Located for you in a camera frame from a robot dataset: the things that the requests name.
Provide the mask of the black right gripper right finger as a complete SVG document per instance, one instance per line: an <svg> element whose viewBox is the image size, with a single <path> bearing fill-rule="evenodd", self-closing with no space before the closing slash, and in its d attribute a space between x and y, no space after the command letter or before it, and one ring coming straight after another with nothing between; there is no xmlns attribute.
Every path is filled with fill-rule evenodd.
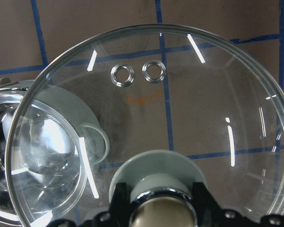
<svg viewBox="0 0 284 227"><path fill-rule="evenodd" d="M236 210L221 208L203 182L192 184L192 198L199 227L284 227L282 215L265 215L255 222Z"/></svg>

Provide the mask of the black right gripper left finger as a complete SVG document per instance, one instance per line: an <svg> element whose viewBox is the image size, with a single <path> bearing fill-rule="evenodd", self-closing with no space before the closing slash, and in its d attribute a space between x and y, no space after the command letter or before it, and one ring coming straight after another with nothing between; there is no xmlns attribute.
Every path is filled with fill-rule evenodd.
<svg viewBox="0 0 284 227"><path fill-rule="evenodd" d="M52 221L53 227L128 227L129 226L129 193L126 183L117 183L107 211L95 215L76 225L73 221L59 219Z"/></svg>

